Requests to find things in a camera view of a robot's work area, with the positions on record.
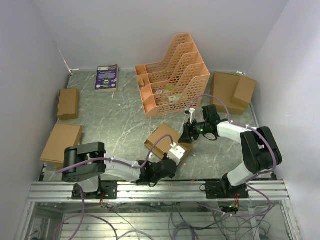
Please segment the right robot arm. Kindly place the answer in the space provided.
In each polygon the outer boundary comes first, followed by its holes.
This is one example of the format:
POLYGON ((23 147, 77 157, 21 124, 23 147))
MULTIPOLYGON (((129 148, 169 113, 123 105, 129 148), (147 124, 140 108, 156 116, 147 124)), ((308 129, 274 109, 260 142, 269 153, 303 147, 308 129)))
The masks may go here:
POLYGON ((212 193, 231 198, 238 192, 238 187, 259 174, 273 171, 282 163, 281 152, 269 127, 241 126, 228 119, 221 119, 214 104, 202 107, 202 122, 194 119, 194 108, 186 109, 184 112, 189 119, 183 125, 179 143, 191 144, 200 136, 212 134, 215 137, 212 139, 213 142, 220 137, 241 144, 242 163, 211 185, 209 189, 212 193))

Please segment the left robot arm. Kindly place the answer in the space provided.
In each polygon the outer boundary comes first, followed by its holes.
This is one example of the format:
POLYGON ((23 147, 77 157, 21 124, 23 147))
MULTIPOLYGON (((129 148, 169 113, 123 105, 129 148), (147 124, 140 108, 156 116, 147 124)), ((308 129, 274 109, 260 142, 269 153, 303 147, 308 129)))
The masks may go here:
POLYGON ((93 142, 64 151, 63 168, 56 172, 62 173, 66 183, 77 183, 83 192, 91 199, 98 198, 104 191, 101 175, 107 174, 137 185, 154 187, 164 178, 173 178, 185 154, 185 150, 176 143, 170 145, 170 150, 159 162, 131 162, 106 157, 105 144, 93 142))

